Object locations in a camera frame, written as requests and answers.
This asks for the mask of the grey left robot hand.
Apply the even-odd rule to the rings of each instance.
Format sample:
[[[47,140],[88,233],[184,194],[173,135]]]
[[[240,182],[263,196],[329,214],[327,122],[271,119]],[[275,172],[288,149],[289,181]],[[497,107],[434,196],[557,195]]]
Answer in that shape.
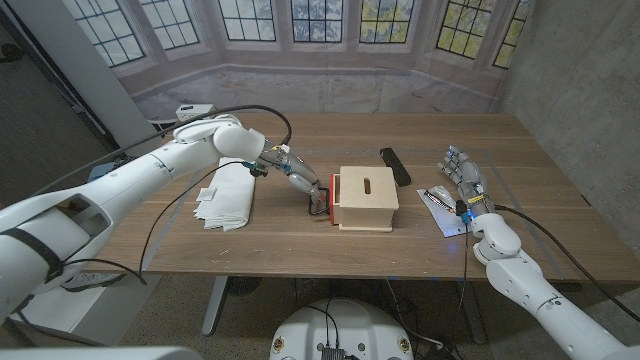
[[[266,145],[257,162],[265,166],[272,166],[283,172],[297,190],[307,194],[309,196],[308,212],[310,215],[329,213],[327,202],[329,189],[321,185],[313,169],[293,154],[287,145]]]

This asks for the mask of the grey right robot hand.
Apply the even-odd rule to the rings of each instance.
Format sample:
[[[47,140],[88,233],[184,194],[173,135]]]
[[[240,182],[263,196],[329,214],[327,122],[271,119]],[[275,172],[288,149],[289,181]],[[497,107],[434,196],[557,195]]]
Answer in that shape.
[[[486,177],[466,153],[451,145],[438,168],[457,186],[460,199],[473,215],[480,216],[495,211],[489,198]]]

